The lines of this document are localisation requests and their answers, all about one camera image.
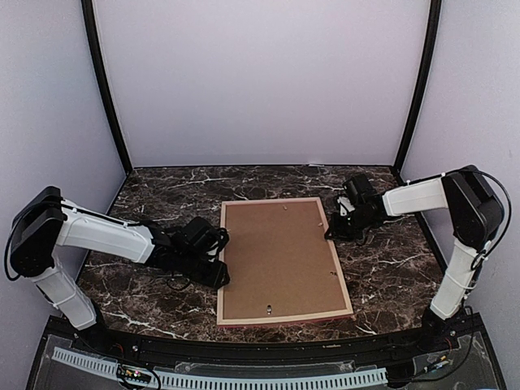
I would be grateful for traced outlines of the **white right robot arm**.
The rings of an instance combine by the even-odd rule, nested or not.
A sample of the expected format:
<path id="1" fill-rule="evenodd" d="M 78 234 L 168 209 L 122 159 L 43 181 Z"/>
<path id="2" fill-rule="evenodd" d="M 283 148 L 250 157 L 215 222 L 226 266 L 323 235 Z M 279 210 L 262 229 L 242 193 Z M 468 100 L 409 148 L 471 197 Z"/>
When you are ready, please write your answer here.
<path id="1" fill-rule="evenodd" d="M 478 269 L 497 243 L 504 221 L 501 200 L 488 183 L 491 176 L 469 165 L 379 193 L 367 176 L 343 184 L 338 210 L 331 214 L 327 240 L 359 241 L 366 232 L 402 215 L 446 209 L 453 226 L 454 246 L 448 268 L 428 314 L 446 321 L 462 307 L 475 286 Z"/>

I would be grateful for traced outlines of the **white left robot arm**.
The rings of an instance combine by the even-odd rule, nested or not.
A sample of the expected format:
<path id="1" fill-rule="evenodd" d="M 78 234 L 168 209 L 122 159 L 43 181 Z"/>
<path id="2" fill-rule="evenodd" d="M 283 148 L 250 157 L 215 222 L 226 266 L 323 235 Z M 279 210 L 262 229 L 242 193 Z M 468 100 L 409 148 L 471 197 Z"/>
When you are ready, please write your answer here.
<path id="1" fill-rule="evenodd" d="M 97 354 L 115 347 L 114 335 L 102 326 L 102 315 L 54 255 L 57 246 L 76 247 L 125 258 L 144 267 L 179 273 L 188 280 L 219 289 L 230 281 L 219 255 L 228 231 L 195 217 L 184 226 L 164 228 L 154 221 L 128 221 L 79 207 L 49 186 L 13 219 L 4 250 L 10 281 L 31 280 L 83 331 L 83 341 Z"/>

